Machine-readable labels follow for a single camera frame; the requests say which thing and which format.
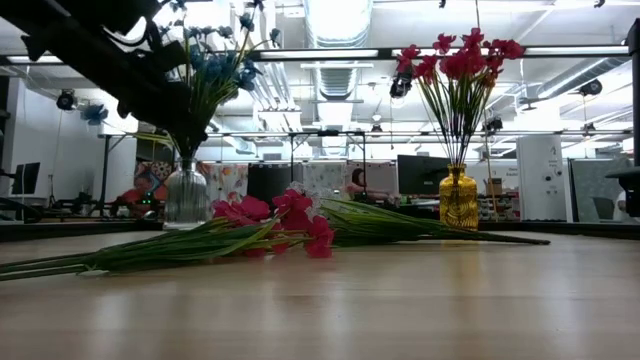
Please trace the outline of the silver ventilation duct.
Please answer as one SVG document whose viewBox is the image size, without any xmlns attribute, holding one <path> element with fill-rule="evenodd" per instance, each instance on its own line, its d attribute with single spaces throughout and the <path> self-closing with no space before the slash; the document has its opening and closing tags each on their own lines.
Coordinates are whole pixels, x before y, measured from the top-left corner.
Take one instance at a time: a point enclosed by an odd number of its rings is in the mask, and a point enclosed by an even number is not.
<svg viewBox="0 0 640 360">
<path fill-rule="evenodd" d="M 363 48 L 369 34 L 372 0 L 303 0 L 308 46 L 312 49 Z M 328 134 L 318 154 L 345 158 L 344 134 L 350 129 L 359 69 L 354 60 L 316 60 L 311 63 L 316 91 L 315 119 Z"/>
</svg>

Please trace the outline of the black partition panel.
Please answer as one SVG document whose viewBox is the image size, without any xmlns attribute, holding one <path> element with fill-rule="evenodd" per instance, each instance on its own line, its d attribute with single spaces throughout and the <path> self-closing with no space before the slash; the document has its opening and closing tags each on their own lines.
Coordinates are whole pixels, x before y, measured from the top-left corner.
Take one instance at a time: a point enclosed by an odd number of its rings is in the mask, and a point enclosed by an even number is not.
<svg viewBox="0 0 640 360">
<path fill-rule="evenodd" d="M 283 195 L 292 182 L 302 181 L 300 164 L 250 164 L 247 195 L 272 205 L 272 199 Z"/>
</svg>

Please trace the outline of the grey partition panel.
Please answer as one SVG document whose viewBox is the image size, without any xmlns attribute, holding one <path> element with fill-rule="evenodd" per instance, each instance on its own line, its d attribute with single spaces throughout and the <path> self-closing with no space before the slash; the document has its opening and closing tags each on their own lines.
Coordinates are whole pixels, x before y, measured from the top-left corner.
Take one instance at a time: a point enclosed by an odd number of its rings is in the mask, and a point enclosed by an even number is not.
<svg viewBox="0 0 640 360">
<path fill-rule="evenodd" d="M 625 158 L 571 161 L 574 217 L 578 222 L 640 224 L 640 218 L 625 211 L 626 195 L 618 180 L 607 178 L 630 166 Z"/>
</svg>

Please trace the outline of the white cabinet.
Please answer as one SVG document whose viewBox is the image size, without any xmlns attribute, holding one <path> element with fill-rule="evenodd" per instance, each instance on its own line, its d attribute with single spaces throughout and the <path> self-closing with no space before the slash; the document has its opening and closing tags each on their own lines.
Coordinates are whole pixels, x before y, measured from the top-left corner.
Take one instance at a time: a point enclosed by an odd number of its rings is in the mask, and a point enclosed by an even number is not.
<svg viewBox="0 0 640 360">
<path fill-rule="evenodd" d="M 567 220 L 566 170 L 559 135 L 530 135 L 517 139 L 520 219 Z"/>
</svg>

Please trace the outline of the person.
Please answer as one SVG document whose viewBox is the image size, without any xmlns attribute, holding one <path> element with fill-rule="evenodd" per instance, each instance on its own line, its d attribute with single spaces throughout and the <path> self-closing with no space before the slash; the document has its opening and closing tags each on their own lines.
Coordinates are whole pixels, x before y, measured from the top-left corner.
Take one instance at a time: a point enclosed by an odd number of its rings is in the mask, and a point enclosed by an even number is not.
<svg viewBox="0 0 640 360">
<path fill-rule="evenodd" d="M 368 204 L 394 204 L 396 196 L 390 191 L 370 187 L 365 180 L 365 170 L 356 168 L 351 173 L 351 181 L 346 187 L 351 200 Z"/>
<path fill-rule="evenodd" d="M 633 223 L 635 221 L 627 212 L 625 191 L 621 191 L 616 199 L 613 219 L 622 223 Z"/>
<path fill-rule="evenodd" d="M 162 218 L 165 213 L 167 194 L 168 190 L 165 186 L 145 192 L 138 189 L 130 189 L 120 195 L 113 205 L 125 206 L 129 214 L 134 218 L 141 219 L 148 212 L 152 212 L 156 217 Z"/>
</svg>

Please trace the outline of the black rig post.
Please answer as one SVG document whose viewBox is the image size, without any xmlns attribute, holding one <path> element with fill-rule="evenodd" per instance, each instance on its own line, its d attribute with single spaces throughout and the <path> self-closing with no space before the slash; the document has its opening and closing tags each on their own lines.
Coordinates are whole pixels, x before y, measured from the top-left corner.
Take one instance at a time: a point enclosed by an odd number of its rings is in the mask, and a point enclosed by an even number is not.
<svg viewBox="0 0 640 360">
<path fill-rule="evenodd" d="M 640 18 L 636 18 L 629 29 L 627 45 L 632 61 L 634 165 L 640 167 Z"/>
</svg>

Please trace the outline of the dark computer monitor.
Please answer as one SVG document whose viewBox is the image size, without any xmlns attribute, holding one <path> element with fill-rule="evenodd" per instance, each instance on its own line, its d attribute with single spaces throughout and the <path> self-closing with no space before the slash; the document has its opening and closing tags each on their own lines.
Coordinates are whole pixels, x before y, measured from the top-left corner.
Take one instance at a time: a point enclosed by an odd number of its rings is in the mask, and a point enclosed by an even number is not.
<svg viewBox="0 0 640 360">
<path fill-rule="evenodd" d="M 447 158 L 399 155 L 397 172 L 402 195 L 438 195 L 440 182 L 448 176 Z"/>
</svg>

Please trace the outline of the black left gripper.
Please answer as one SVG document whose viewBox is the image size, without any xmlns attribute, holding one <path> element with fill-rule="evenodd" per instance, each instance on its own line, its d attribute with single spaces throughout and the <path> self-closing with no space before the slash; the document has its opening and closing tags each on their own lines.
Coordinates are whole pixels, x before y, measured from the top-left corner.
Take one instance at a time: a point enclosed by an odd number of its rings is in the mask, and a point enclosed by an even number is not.
<svg viewBox="0 0 640 360">
<path fill-rule="evenodd" d="M 171 70 L 187 64 L 181 44 L 125 52 L 109 43 L 103 49 L 104 79 L 99 87 L 118 99 L 125 113 L 166 131 L 179 150 L 197 150 L 207 139 L 208 100 L 200 94 L 189 95 L 184 83 L 168 77 Z"/>
</svg>

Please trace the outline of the clear ribbed glass vase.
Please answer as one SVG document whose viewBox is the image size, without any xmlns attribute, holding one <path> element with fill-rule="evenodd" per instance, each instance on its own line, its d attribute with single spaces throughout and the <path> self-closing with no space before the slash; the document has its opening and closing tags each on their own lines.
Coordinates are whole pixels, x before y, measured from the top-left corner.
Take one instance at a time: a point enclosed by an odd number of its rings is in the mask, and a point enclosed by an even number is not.
<svg viewBox="0 0 640 360">
<path fill-rule="evenodd" d="M 194 158 L 181 158 L 165 184 L 165 230 L 193 229 L 210 218 L 207 181 Z"/>
</svg>

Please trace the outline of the black bracket block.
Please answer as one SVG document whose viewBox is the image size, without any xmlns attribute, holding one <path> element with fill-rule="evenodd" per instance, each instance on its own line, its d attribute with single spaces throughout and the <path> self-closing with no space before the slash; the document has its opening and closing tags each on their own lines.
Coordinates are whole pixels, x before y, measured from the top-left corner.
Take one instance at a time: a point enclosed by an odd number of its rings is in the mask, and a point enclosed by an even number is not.
<svg viewBox="0 0 640 360">
<path fill-rule="evenodd" d="M 625 191 L 626 212 L 631 217 L 640 218 L 640 166 L 609 173 L 606 178 L 618 180 Z"/>
</svg>

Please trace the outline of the red artificial flower bunch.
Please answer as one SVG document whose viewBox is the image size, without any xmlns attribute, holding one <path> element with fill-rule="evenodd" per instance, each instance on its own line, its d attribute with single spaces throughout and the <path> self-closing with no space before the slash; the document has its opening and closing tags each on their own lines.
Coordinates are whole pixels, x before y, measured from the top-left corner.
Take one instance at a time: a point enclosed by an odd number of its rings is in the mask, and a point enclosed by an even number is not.
<svg viewBox="0 0 640 360">
<path fill-rule="evenodd" d="M 455 49 L 458 39 L 462 46 Z M 504 63 L 521 58 L 525 48 L 513 39 L 488 41 L 476 27 L 460 37 L 441 33 L 432 49 L 430 55 L 422 55 L 415 44 L 402 49 L 396 57 L 397 84 L 418 86 L 438 140 L 450 162 L 460 165 Z"/>
<path fill-rule="evenodd" d="M 262 257 L 301 245 L 311 258 L 332 256 L 334 230 L 310 214 L 314 201 L 294 189 L 272 205 L 252 196 L 220 201 L 213 218 L 190 230 L 105 247 L 93 252 L 0 264 L 0 282 L 90 272 L 126 273 L 181 267 L 230 255 Z"/>
</svg>

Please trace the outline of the small dark monitor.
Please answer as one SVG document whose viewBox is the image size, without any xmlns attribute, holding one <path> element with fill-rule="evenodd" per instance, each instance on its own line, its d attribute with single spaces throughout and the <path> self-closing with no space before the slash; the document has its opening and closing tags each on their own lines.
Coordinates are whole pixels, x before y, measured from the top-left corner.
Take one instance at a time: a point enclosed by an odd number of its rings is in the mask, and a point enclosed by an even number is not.
<svg viewBox="0 0 640 360">
<path fill-rule="evenodd" d="M 36 191 L 40 162 L 19 164 L 15 170 L 12 195 L 33 195 Z"/>
</svg>

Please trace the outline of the yellow glass vase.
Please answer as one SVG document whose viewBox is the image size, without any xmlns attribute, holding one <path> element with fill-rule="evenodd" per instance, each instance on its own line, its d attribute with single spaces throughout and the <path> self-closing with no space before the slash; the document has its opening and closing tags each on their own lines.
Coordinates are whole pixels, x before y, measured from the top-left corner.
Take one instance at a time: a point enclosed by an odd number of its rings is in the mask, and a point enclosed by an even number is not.
<svg viewBox="0 0 640 360">
<path fill-rule="evenodd" d="M 476 181 L 465 174 L 465 164 L 448 164 L 439 184 L 440 221 L 448 226 L 477 231 L 479 226 Z"/>
</svg>

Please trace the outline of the white artificial flower bunch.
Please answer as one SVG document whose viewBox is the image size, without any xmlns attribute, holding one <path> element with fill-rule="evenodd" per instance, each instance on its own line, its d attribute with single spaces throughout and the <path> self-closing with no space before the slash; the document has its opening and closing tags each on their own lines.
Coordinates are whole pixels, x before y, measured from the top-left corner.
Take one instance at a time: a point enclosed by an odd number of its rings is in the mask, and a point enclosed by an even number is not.
<svg viewBox="0 0 640 360">
<path fill-rule="evenodd" d="M 387 210 L 374 205 L 308 190 L 299 182 L 292 182 L 287 190 L 295 191 L 311 200 L 310 215 L 319 215 L 328 221 L 334 231 L 333 244 L 338 247 L 383 245 L 421 240 L 451 240 L 497 242 L 507 244 L 548 246 L 549 240 L 521 238 L 497 233 L 464 230 L 440 223 Z"/>
</svg>

